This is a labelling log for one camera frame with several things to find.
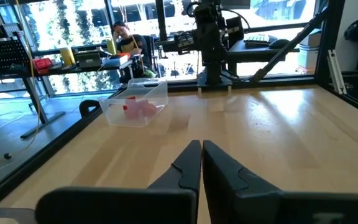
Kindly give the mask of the black pegboard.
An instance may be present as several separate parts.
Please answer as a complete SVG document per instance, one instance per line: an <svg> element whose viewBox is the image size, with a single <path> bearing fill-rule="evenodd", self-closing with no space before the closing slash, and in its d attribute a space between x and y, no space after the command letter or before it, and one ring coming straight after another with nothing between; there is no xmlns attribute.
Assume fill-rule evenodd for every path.
<svg viewBox="0 0 358 224"><path fill-rule="evenodd" d="M20 39L0 41L0 74L29 72L28 51Z"/></svg>

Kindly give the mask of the black frame clamp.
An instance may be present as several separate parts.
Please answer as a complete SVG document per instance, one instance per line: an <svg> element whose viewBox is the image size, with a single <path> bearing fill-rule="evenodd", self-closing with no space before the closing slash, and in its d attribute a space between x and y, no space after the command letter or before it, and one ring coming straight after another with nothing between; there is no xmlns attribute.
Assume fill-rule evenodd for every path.
<svg viewBox="0 0 358 224"><path fill-rule="evenodd" d="M82 118L89 116L94 110L100 109L99 101L84 100L79 105L79 112Z"/></svg>

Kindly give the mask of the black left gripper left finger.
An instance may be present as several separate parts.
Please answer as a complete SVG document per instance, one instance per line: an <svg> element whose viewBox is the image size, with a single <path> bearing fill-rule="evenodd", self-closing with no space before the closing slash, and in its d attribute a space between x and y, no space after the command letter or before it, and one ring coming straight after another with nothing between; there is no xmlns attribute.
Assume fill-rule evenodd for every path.
<svg viewBox="0 0 358 224"><path fill-rule="evenodd" d="M38 224L197 224L201 144L192 141L145 189L62 187L37 202Z"/></svg>

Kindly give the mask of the clear plastic bin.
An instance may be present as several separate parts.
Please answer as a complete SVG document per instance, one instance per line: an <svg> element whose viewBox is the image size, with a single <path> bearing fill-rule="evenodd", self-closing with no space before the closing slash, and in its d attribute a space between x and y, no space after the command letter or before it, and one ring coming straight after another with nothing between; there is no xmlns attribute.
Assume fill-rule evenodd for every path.
<svg viewBox="0 0 358 224"><path fill-rule="evenodd" d="M130 96L135 96L137 102L148 100L157 107L157 114L153 117L139 114L135 120L126 119L122 106ZM141 128L148 125L167 106L168 83L156 78L131 79L125 90L110 98L99 98L98 101L109 125Z"/></svg>

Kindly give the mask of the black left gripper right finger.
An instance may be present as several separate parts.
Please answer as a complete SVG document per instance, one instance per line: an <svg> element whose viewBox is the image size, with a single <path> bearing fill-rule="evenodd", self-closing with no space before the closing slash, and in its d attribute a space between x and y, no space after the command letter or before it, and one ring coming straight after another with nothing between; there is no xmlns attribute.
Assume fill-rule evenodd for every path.
<svg viewBox="0 0 358 224"><path fill-rule="evenodd" d="M358 194L281 190L212 141L203 181L212 224L358 224Z"/></svg>

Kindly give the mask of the red long block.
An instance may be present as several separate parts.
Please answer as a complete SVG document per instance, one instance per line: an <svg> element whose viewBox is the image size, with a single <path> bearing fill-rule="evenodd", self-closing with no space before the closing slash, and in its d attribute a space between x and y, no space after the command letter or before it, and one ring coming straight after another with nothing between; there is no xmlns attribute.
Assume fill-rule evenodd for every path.
<svg viewBox="0 0 358 224"><path fill-rule="evenodd" d="M157 107L148 100L140 100L137 102L139 114L144 117L153 117L157 114Z"/></svg>

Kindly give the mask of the person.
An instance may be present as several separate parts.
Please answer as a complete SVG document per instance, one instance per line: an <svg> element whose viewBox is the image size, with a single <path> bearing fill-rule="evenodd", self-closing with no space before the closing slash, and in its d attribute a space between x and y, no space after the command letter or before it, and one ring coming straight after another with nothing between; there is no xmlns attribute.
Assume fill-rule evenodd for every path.
<svg viewBox="0 0 358 224"><path fill-rule="evenodd" d="M128 83L133 78L154 78L155 73L151 67L149 45L143 35L131 34L128 26L122 21L113 24L113 39L116 42L117 53L128 53L130 57L141 55L138 62L134 62L131 68L124 69L124 74L119 78L121 83Z"/></svg>

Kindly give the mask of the silver aluminium bracket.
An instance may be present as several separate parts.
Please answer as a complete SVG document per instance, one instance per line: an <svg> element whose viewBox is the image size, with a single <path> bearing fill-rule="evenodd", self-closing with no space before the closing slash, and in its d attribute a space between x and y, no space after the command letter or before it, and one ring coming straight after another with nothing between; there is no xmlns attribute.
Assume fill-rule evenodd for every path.
<svg viewBox="0 0 358 224"><path fill-rule="evenodd" d="M342 72L337 59L336 51L334 49L328 50L328 66L333 81L333 87L336 93L340 95L347 94L347 88L343 80Z"/></svg>

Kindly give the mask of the red small block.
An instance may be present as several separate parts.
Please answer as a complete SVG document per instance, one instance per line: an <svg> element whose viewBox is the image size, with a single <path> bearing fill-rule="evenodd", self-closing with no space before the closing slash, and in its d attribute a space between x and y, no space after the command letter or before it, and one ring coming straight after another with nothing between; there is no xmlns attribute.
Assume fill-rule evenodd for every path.
<svg viewBox="0 0 358 224"><path fill-rule="evenodd" d="M126 98L125 104L122 106L126 119L135 120L139 117L139 104L135 96Z"/></svg>

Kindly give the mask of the white waste bin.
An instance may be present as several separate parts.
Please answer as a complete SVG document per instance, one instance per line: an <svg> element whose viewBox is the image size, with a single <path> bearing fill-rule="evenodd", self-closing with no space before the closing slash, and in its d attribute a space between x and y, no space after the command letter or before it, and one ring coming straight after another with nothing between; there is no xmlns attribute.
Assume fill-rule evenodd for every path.
<svg viewBox="0 0 358 224"><path fill-rule="evenodd" d="M321 41L321 29L313 29L298 45L298 69L301 73L314 73Z"/></svg>

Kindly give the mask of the black side desk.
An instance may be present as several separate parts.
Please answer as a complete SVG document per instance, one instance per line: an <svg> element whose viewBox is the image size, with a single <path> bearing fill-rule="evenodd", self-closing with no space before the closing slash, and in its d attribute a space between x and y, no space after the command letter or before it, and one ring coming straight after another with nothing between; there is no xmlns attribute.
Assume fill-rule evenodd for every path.
<svg viewBox="0 0 358 224"><path fill-rule="evenodd" d="M227 53L227 69L240 77L253 76L264 68L268 62L280 51L269 47L249 48L243 40L237 41ZM279 61L268 73L268 76L297 75L298 49L293 49Z"/></svg>

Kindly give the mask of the black work desk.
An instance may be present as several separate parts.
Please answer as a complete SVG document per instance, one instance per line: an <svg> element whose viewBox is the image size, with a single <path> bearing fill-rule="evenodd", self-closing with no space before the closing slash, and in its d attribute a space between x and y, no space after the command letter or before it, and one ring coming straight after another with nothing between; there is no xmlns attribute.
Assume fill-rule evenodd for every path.
<svg viewBox="0 0 358 224"><path fill-rule="evenodd" d="M21 79L24 83L25 88L21 89L21 91L27 91L30 99L32 101L32 104L35 108L35 111L37 112L38 121L40 124L36 125L35 128L31 129L30 131L24 133L20 136L21 139L28 139L31 136L36 136L38 131L42 128L46 127L47 125L51 124L52 122L56 121L58 118L61 118L62 116L65 116L65 112L59 112L56 113L54 116L51 116L50 118L47 117L45 114L45 111L42 107L42 104L40 102L40 96L37 93L36 87L34 82L38 78L43 78L46 76L51 75L66 75L70 73L84 73L84 72L101 72L104 70L123 70L125 68L129 68L130 72L132 71L132 64L138 61L139 59L142 59L142 55L135 55L133 57L121 57L117 59L103 59L102 64L99 67L88 67L88 68L80 68L78 66L72 65L68 69L63 69L61 67L60 69L54 69L52 71L48 71L46 74L37 75L34 78L26 75L19 75L19 74L10 74L10 75L3 75L0 77L0 80L8 80L8 79Z"/></svg>

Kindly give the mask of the red tray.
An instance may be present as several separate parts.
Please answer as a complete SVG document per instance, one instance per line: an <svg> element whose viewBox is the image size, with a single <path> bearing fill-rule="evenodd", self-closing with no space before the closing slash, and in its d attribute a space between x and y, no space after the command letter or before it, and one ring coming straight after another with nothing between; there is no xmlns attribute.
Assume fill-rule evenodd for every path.
<svg viewBox="0 0 358 224"><path fill-rule="evenodd" d="M35 70L38 75L46 75L53 63L49 58L37 58L33 60Z"/></svg>

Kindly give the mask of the grey metal box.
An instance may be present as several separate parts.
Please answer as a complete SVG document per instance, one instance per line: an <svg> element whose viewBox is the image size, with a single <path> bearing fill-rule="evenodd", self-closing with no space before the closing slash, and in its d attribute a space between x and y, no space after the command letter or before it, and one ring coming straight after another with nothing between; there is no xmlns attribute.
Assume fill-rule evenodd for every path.
<svg viewBox="0 0 358 224"><path fill-rule="evenodd" d="M80 68L100 67L101 57L97 51L93 52L78 52L75 54L75 59Z"/></svg>

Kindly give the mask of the black computer mouse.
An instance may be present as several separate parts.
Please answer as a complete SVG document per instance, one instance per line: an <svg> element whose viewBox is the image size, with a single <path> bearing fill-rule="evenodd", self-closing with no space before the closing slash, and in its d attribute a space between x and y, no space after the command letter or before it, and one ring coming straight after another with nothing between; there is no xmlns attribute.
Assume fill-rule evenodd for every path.
<svg viewBox="0 0 358 224"><path fill-rule="evenodd" d="M290 41L287 39L277 39L273 42L269 43L268 47L270 49L282 49L284 48Z"/></svg>

